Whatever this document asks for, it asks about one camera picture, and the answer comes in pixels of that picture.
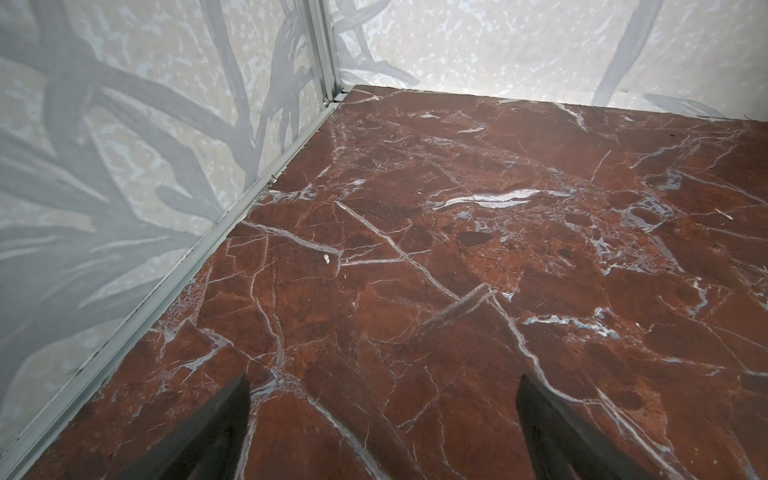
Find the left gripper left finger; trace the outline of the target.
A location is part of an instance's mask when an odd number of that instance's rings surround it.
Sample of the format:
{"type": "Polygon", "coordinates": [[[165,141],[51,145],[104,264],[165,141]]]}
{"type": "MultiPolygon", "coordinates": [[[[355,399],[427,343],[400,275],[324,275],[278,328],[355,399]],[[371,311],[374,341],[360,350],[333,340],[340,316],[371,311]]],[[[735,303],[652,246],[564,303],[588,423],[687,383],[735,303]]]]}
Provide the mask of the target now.
{"type": "Polygon", "coordinates": [[[120,479],[233,479],[250,411],[242,375],[118,475],[120,479]]]}

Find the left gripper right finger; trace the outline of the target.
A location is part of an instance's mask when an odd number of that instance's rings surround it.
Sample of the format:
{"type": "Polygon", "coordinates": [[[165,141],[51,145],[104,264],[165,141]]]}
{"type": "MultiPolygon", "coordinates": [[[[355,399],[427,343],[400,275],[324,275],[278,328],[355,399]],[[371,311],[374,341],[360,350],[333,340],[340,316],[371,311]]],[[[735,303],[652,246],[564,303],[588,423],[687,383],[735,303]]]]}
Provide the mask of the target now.
{"type": "Polygon", "coordinates": [[[521,377],[516,408],[537,479],[651,479],[541,382],[521,377]]]}

